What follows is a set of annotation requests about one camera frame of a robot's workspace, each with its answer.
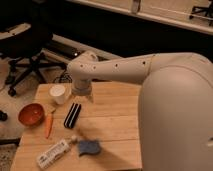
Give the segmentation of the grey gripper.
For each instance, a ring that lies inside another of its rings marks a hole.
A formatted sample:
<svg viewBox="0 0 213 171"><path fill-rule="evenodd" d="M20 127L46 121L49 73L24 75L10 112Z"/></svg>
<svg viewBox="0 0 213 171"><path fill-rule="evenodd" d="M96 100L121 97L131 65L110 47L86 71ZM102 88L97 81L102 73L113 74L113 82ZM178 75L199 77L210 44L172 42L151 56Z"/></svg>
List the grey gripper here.
<svg viewBox="0 0 213 171"><path fill-rule="evenodd" d="M70 99L75 99L77 96L88 96L88 99L91 103L94 103L93 95L90 95L92 92L92 84L90 80L79 80L74 79L72 81L72 93L75 95L71 95Z"/></svg>

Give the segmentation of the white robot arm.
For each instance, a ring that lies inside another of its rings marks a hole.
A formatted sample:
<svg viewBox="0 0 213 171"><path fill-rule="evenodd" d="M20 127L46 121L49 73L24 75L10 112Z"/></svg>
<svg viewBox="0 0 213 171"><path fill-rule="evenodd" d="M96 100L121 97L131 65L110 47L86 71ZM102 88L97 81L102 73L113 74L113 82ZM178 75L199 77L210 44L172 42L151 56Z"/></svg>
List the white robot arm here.
<svg viewBox="0 0 213 171"><path fill-rule="evenodd" d="M98 61L84 52L67 66L72 92L94 79L138 84L143 171L213 171L213 62L190 52Z"/></svg>

